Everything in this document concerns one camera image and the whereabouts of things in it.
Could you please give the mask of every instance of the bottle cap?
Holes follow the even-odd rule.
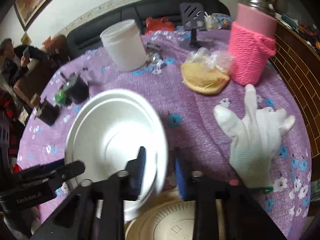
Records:
[[[40,104],[41,97],[38,94],[34,94],[30,100],[30,104],[33,107],[37,107]]]

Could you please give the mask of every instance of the white glove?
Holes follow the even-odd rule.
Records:
[[[271,187],[271,159],[281,146],[281,137],[294,125],[295,117],[286,118],[283,108],[257,110],[253,85],[245,86],[244,108],[242,120],[221,105],[213,109],[221,129],[232,139],[229,162],[248,188]]]

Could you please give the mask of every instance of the orange bag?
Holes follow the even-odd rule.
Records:
[[[145,34],[153,33],[157,30],[163,31],[174,31],[174,25],[172,22],[169,22],[167,17],[162,17],[160,20],[153,19],[152,17],[148,17],[146,19],[147,31]]]

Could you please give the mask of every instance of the pink knitted bottle sleeve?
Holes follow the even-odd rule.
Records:
[[[229,52],[235,58],[231,78],[244,86],[255,85],[268,58],[276,54],[276,41],[234,22],[231,27]]]

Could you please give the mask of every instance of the brown tile wall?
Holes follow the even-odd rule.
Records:
[[[300,108],[311,145],[312,179],[320,179],[320,57],[281,24],[276,48],[270,61]]]

